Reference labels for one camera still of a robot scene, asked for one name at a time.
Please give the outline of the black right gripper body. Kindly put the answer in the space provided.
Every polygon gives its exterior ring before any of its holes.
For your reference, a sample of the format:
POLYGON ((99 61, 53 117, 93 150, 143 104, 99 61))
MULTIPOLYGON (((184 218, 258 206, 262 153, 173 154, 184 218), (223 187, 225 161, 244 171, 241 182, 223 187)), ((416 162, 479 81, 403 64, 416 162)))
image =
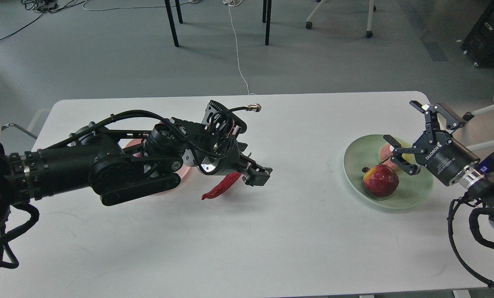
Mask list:
POLYGON ((458 181, 457 175, 466 168, 480 161, 480 158, 459 143, 448 132, 435 132, 433 142, 422 134, 413 144, 417 151, 417 164, 424 166, 444 185, 458 181))

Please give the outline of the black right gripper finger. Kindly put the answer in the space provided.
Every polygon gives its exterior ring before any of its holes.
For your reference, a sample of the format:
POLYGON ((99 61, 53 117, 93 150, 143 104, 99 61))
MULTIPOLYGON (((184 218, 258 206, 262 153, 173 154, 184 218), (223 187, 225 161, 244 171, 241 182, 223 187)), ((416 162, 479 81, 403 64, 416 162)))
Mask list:
POLYGON ((439 134, 445 134, 447 137, 451 136, 455 130, 463 128, 466 125, 466 121, 451 111, 451 109, 445 104, 421 104, 418 101, 410 101, 409 104, 417 109, 419 113, 424 114, 425 118, 425 131, 423 136, 427 141, 438 141, 439 134), (439 121, 439 115, 441 115, 446 121, 446 128, 442 130, 439 121))
POLYGON ((403 157, 403 154, 424 154, 426 153, 425 149, 417 148, 415 145, 411 148, 402 147, 401 144, 391 135, 383 135, 383 139, 394 148, 393 153, 391 154, 391 160, 398 166, 398 168, 408 175, 416 175, 420 173, 420 166, 409 163, 403 157))

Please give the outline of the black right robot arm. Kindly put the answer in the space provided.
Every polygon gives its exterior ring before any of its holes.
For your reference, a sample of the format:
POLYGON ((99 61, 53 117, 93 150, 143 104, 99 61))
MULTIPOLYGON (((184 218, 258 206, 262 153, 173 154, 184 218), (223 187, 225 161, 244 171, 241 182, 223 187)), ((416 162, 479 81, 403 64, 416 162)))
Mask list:
POLYGON ((467 205, 472 208, 468 223, 474 240, 494 250, 494 152, 481 160, 453 137, 454 131, 465 126, 467 117, 459 117, 439 103, 411 101, 410 105, 424 115, 425 129, 411 147, 402 147, 393 136, 384 135, 394 149, 391 160, 408 175, 416 175, 426 168, 443 185, 459 184, 466 189, 449 206, 449 242, 466 271, 494 289, 494 281, 480 275, 461 258, 453 237, 455 214, 461 205, 467 205))

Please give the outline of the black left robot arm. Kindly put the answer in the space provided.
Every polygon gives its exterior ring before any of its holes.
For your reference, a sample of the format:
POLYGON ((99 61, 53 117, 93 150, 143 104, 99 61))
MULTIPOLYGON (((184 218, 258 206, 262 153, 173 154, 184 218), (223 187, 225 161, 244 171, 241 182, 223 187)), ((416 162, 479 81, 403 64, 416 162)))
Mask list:
POLYGON ((260 104, 228 109, 211 100, 201 123, 129 110, 37 151, 6 155, 0 143, 0 269, 19 266, 9 243, 39 220, 31 199, 90 187, 103 205, 113 206, 177 188, 183 166, 223 176, 203 200, 217 198, 239 178, 265 185, 272 168, 245 155, 247 144, 237 139, 247 125, 236 111, 260 110, 260 104))

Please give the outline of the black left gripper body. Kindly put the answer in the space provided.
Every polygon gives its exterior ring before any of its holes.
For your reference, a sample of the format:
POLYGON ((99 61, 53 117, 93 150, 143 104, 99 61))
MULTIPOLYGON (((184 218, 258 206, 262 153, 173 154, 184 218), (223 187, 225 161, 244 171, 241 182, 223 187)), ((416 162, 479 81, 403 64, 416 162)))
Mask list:
POLYGON ((226 158, 215 159, 202 155, 201 167, 197 168, 202 174, 208 175, 228 175, 232 172, 241 172, 247 168, 249 163, 243 154, 246 148, 246 143, 236 142, 226 158))

